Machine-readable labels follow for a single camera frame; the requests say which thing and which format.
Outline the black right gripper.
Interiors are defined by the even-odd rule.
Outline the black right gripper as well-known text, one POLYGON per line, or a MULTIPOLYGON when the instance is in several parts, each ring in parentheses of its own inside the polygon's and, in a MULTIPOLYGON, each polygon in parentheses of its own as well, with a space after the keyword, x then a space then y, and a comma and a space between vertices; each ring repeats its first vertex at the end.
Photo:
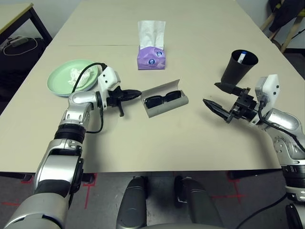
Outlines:
POLYGON ((238 96, 233 104, 230 112, 223 109, 218 103, 203 99, 203 103, 216 115, 220 116, 224 121, 231 122, 233 118, 245 119, 250 122, 257 114, 255 107, 257 102, 254 97, 249 95, 250 88, 239 88, 229 83, 214 83, 221 91, 238 96))

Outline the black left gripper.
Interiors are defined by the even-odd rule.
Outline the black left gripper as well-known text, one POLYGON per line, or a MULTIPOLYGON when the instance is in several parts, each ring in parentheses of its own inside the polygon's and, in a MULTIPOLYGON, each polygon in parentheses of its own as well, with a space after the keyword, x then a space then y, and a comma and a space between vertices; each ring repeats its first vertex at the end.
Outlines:
POLYGON ((124 90, 121 89, 120 86, 116 87, 114 91, 108 91, 109 97, 107 97, 106 102, 107 106, 110 107, 118 107, 120 112, 120 117, 124 117, 124 111, 122 108, 122 100, 133 100, 142 94, 141 91, 134 90, 134 89, 128 89, 124 90))

